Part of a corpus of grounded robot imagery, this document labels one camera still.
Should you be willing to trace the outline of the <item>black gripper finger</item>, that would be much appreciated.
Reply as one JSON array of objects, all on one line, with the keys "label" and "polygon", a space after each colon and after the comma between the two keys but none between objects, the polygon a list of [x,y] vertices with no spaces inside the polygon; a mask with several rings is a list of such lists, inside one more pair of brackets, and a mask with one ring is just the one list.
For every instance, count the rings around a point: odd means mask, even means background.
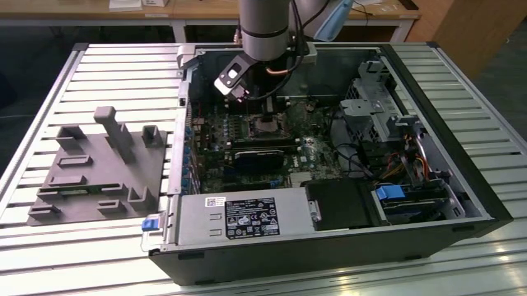
[{"label": "black gripper finger", "polygon": [[264,123],[271,122],[273,120],[275,114],[275,103],[273,97],[268,96],[261,102],[261,121]]}]

